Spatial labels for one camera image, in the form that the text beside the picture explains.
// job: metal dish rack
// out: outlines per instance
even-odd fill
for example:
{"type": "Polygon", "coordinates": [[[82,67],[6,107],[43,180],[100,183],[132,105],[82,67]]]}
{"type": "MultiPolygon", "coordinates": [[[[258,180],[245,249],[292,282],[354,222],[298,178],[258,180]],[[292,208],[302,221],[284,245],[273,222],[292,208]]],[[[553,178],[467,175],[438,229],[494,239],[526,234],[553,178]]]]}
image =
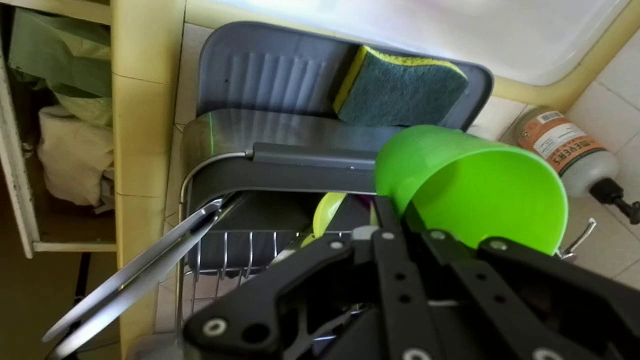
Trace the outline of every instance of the metal dish rack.
{"type": "MultiPolygon", "coordinates": [[[[345,127],[333,111],[358,47],[255,23],[223,26],[204,44],[199,118],[183,134],[181,218],[215,198],[233,217],[183,261],[179,325],[297,249],[325,192],[375,195],[377,153],[399,129],[345,127]]],[[[456,67],[469,88],[437,127],[467,131],[493,75],[456,67]]]]}

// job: sponge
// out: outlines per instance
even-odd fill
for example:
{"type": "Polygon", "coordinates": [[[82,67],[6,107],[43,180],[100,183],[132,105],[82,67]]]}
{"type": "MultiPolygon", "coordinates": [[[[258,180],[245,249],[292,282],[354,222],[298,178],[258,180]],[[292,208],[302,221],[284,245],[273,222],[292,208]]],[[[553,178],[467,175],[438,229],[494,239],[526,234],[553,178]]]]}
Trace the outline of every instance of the sponge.
{"type": "Polygon", "coordinates": [[[438,125],[467,90],[465,72],[446,60],[385,54],[362,47],[339,90],[347,125],[438,125]]]}

